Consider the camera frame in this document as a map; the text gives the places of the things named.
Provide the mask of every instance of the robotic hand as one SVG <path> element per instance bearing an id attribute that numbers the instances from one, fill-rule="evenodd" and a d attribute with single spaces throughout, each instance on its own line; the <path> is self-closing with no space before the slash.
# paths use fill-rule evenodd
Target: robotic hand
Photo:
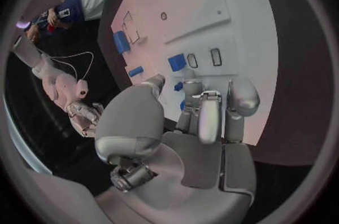
<path id="1" fill-rule="evenodd" d="M 19 36 L 12 52 L 42 81 L 42 87 L 48 97 L 69 115 L 72 126 L 83 137 L 95 137 L 95 128 L 103 112 L 100 104 L 88 107 L 82 103 L 88 93 L 85 80 L 76 80 L 53 66 L 51 59 L 40 54 L 26 36 Z"/>

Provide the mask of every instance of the red object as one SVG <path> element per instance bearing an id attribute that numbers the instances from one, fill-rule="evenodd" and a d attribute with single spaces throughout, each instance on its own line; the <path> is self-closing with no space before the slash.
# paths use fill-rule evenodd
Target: red object
<path id="1" fill-rule="evenodd" d="M 54 29 L 55 29 L 54 26 L 52 26 L 50 24 L 47 25 L 47 31 L 48 32 L 53 33 Z"/>

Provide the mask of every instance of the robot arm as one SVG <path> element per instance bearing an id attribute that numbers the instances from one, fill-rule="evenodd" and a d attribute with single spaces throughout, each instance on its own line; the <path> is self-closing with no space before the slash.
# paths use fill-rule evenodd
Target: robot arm
<path id="1" fill-rule="evenodd" d="M 12 52 L 42 81 L 48 97 L 68 113 L 72 126 L 83 137 L 95 137 L 95 127 L 103 111 L 100 104 L 88 107 L 81 102 L 88 93 L 85 80 L 76 80 L 72 75 L 54 67 L 51 59 L 40 54 L 26 36 L 19 36 Z"/>

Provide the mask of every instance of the person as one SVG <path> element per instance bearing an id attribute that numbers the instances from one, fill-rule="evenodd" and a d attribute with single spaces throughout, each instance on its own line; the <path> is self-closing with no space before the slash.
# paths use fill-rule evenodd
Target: person
<path id="1" fill-rule="evenodd" d="M 27 38 L 37 43 L 41 33 L 52 36 L 74 23 L 100 19 L 104 3 L 105 0 L 64 0 L 31 21 L 25 29 Z"/>

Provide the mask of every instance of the blue block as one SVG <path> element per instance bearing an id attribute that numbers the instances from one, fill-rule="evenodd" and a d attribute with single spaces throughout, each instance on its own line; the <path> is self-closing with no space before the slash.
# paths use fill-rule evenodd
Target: blue block
<path id="1" fill-rule="evenodd" d="M 174 86 L 175 91 L 180 91 L 184 87 L 182 82 L 179 82 L 177 85 Z"/>
<path id="2" fill-rule="evenodd" d="M 181 102 L 181 104 L 180 104 L 180 109 L 181 109 L 181 111 L 183 111 L 184 108 L 185 108 L 185 101 L 183 100 L 183 101 Z"/>
<path id="3" fill-rule="evenodd" d="M 136 76 L 136 75 L 139 74 L 139 73 L 142 73 L 143 71 L 144 71 L 144 69 L 143 69 L 141 66 L 139 66 L 138 68 L 135 68 L 135 69 L 129 71 L 129 72 L 128 72 L 128 75 L 129 75 L 130 77 L 133 77 L 133 76 Z"/>
<path id="4" fill-rule="evenodd" d="M 186 60 L 184 54 L 179 54 L 168 59 L 171 65 L 172 71 L 177 72 L 186 66 Z"/>
<path id="5" fill-rule="evenodd" d="M 123 31 L 118 31 L 113 34 L 114 43 L 119 54 L 131 50 L 129 43 Z"/>

